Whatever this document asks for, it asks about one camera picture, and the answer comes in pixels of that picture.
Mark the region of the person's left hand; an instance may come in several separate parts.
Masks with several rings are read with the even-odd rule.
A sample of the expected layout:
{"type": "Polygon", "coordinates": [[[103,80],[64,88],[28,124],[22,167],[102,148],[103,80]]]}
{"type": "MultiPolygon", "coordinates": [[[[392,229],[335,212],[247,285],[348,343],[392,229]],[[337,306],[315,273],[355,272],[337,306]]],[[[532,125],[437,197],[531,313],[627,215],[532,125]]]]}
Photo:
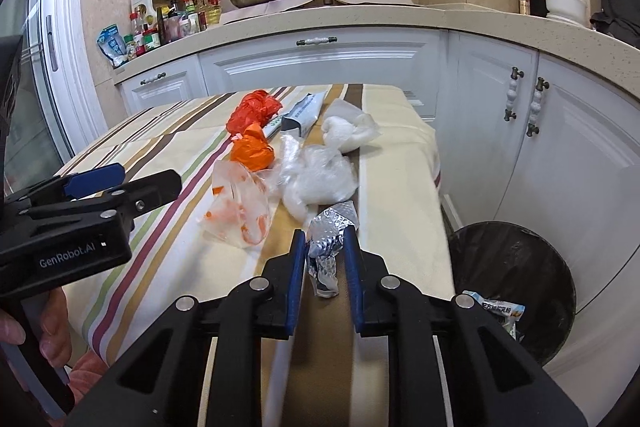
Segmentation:
{"type": "MultiPolygon", "coordinates": [[[[73,392],[75,405],[96,385],[109,369],[108,365],[92,349],[85,347],[78,350],[79,340],[82,340],[70,327],[68,321],[68,306],[63,288],[49,291],[46,305],[40,314],[39,351],[54,369],[65,369],[70,366],[68,386],[73,392]]],[[[19,346],[26,340],[26,332],[11,314],[1,309],[1,342],[19,346]]],[[[35,403],[34,407],[43,410],[39,401],[25,381],[21,372],[8,361],[14,377],[20,383],[22,390],[28,393],[29,399],[35,403]]]]}

